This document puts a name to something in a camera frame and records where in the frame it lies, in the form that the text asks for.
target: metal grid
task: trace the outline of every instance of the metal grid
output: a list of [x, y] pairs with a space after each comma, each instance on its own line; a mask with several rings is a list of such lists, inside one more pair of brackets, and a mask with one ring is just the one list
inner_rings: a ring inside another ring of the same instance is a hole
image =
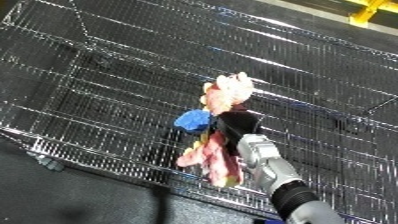
[[175, 165], [194, 139], [173, 120], [245, 71], [264, 132], [347, 223], [398, 223], [396, 55], [194, 0], [23, 0], [0, 35], [0, 127], [31, 151], [275, 217], [249, 175]]

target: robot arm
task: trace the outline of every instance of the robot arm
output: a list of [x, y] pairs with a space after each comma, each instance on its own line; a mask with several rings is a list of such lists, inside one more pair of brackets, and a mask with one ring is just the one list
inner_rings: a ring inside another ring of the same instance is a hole
[[279, 216], [292, 224], [343, 224], [342, 218], [311, 191], [273, 142], [261, 134], [258, 119], [247, 111], [224, 112], [217, 129], [236, 146], [260, 189], [270, 195]]

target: yellow object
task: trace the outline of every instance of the yellow object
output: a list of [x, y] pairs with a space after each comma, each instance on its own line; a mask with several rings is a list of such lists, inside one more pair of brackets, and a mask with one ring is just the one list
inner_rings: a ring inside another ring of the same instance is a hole
[[377, 10], [387, 10], [390, 12], [398, 12], [398, 4], [391, 2], [391, 0], [348, 0], [357, 4], [364, 5], [358, 13], [350, 15], [349, 21], [351, 25], [359, 27], [368, 27], [368, 21]]
[[203, 145], [203, 142], [201, 142], [201, 141], [195, 141], [195, 142], [193, 143], [193, 148], [194, 148], [194, 149], [199, 148], [199, 146], [201, 146], [201, 145]]
[[184, 153], [182, 154], [182, 155], [186, 155], [186, 154], [188, 154], [188, 153], [190, 153], [190, 152], [193, 152], [195, 149], [193, 149], [193, 148], [187, 148], [187, 149], [185, 149], [185, 151], [184, 151]]
[[239, 185], [238, 177], [237, 176], [227, 176], [222, 178], [221, 180], [214, 183], [216, 187], [235, 187]]
[[213, 84], [211, 84], [210, 82], [206, 82], [204, 85], [203, 85], [203, 92], [204, 93], [207, 93], [207, 90], [209, 90], [209, 88], [212, 86]]
[[199, 101], [201, 104], [206, 105], [206, 95], [201, 96]]
[[208, 141], [209, 141], [209, 130], [206, 130], [200, 135], [200, 142], [204, 144]]

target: yellow bar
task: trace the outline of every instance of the yellow bar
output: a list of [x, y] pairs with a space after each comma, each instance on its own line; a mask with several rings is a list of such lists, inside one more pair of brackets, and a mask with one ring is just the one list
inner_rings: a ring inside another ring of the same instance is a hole
[[398, 3], [394, 3], [394, 2], [383, 3], [379, 7], [379, 9], [388, 11], [388, 12], [398, 13]]
[[350, 16], [350, 23], [355, 26], [367, 27], [368, 21], [374, 14], [376, 14], [377, 9], [382, 5], [389, 3], [390, 0], [370, 0], [368, 5], [365, 6], [361, 11]]
[[[352, 3], [358, 4], [358, 5], [364, 5], [364, 6], [369, 5], [368, 0], [347, 0], [347, 2], [352, 2]], [[388, 11], [388, 12], [398, 13], [398, 3], [388, 1], [386, 3], [381, 4], [379, 9]]]

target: pink plush toy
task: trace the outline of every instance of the pink plush toy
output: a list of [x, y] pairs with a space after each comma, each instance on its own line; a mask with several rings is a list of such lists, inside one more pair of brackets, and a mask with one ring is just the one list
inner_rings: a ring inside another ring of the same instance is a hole
[[[219, 76], [216, 83], [204, 85], [205, 95], [200, 101], [205, 104], [204, 110], [209, 110], [213, 116], [231, 110], [249, 99], [254, 86], [246, 73], [229, 77]], [[217, 187], [233, 187], [243, 182], [243, 172], [238, 162], [238, 156], [230, 155], [225, 148], [226, 139], [219, 131], [201, 135], [201, 140], [188, 148], [177, 160], [180, 167], [201, 164], [208, 171], [209, 180]]]

